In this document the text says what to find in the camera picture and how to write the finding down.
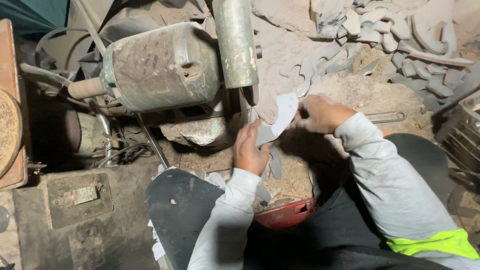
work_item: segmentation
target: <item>cylindrical metal guard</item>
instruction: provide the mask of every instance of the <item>cylindrical metal guard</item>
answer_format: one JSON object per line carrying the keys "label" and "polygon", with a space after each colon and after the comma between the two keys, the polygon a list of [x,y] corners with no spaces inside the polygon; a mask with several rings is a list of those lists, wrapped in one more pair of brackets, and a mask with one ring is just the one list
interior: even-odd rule
{"label": "cylindrical metal guard", "polygon": [[132,111],[207,103],[221,85],[217,50],[197,23],[162,27],[110,44],[100,80]]}
{"label": "cylindrical metal guard", "polygon": [[226,88],[259,83],[250,0],[213,0]]}

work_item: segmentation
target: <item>sanding disc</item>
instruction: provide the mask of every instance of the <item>sanding disc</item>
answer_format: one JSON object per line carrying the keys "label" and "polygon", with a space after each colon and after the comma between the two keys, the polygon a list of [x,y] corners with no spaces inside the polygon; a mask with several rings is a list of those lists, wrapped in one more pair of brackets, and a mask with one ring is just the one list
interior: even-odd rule
{"label": "sanding disc", "polygon": [[0,178],[11,167],[22,142],[22,117],[17,101],[0,89]]}

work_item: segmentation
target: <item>grinder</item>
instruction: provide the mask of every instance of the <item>grinder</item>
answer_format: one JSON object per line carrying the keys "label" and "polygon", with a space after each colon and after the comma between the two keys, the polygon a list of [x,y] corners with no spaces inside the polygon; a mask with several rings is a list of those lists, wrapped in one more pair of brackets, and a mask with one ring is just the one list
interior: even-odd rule
{"label": "grinder", "polygon": [[[232,0],[237,7],[243,1]],[[72,83],[70,95],[84,99],[108,94],[130,111],[151,112],[213,101],[224,73],[227,88],[258,84],[250,16],[244,14],[249,5],[245,8],[243,3],[243,9],[235,9],[224,3],[219,1],[216,6],[222,8],[215,8],[218,42],[193,22],[120,39],[107,47],[100,77]],[[235,16],[241,20],[232,25]],[[244,56],[236,57],[237,62],[248,59],[241,61],[243,66],[232,60],[236,52]],[[224,58],[230,61],[223,63]]]}

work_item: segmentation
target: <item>hand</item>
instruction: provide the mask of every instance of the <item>hand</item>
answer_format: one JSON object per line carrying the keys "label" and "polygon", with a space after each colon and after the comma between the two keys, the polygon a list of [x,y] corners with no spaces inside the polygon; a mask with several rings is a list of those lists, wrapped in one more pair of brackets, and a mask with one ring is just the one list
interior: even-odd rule
{"label": "hand", "polygon": [[260,150],[256,145],[258,128],[262,121],[262,119],[257,119],[240,129],[234,146],[235,168],[249,171],[258,176],[262,175],[267,166],[268,152],[273,144],[273,142],[266,143]]}
{"label": "hand", "polygon": [[325,96],[308,95],[299,103],[291,127],[303,127],[310,132],[332,134],[356,110],[333,102]]}

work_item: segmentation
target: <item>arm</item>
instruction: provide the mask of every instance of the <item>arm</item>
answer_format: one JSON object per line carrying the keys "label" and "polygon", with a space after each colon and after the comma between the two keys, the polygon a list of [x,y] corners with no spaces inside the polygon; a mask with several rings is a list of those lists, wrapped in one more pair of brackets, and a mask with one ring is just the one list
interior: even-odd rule
{"label": "arm", "polygon": [[334,136],[350,153],[360,192],[386,238],[421,240],[458,229],[423,178],[362,113],[348,118]]}
{"label": "arm", "polygon": [[198,236],[188,269],[241,269],[252,204],[262,179],[234,168],[233,176]]}
{"label": "arm", "polygon": [[467,232],[458,229],[423,178],[362,113],[314,95],[300,109],[308,117],[297,114],[292,126],[342,139],[365,204],[393,251],[456,264],[455,269],[480,263],[466,259],[479,258]]}
{"label": "arm", "polygon": [[240,270],[243,267],[247,231],[253,219],[252,204],[272,145],[264,144],[260,150],[256,146],[261,123],[256,120],[238,133],[232,178],[198,236],[188,265],[190,270]]}

